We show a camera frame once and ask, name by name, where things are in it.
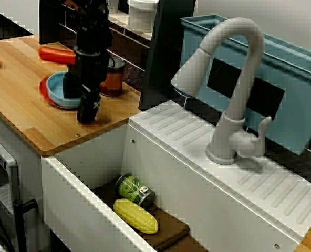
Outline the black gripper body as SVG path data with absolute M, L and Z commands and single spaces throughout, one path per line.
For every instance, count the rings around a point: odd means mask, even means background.
M 86 90 L 89 92 L 99 91 L 100 83 L 106 80 L 109 53 L 106 49 L 99 52 L 84 52 L 74 49 L 75 63 L 71 67 L 80 96 Z

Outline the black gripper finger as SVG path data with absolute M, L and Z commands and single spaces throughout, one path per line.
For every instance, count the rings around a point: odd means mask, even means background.
M 77 89 L 77 83 L 70 72 L 63 76 L 63 97 L 66 99 L 76 99 L 80 97 L 80 91 Z
M 77 120 L 81 123 L 92 122 L 98 112 L 100 101 L 99 91 L 82 94 L 77 111 Z

